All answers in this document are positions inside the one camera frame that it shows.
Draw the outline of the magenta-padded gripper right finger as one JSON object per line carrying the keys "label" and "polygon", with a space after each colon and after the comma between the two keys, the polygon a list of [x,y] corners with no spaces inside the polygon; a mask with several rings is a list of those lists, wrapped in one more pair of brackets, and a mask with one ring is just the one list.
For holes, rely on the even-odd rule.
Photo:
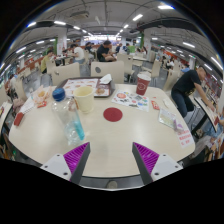
{"label": "magenta-padded gripper right finger", "polygon": [[158,154],[153,150],[134,142],[132,153],[135,157],[144,185],[150,184],[182,169],[168,154]]}

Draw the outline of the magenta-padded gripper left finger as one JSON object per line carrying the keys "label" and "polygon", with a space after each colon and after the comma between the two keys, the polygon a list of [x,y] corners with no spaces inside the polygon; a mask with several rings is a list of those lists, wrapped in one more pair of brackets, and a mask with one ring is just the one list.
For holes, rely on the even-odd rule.
{"label": "magenta-padded gripper left finger", "polygon": [[41,166],[48,171],[72,183],[79,184],[90,154],[90,143],[84,143],[71,151],[54,155]]}

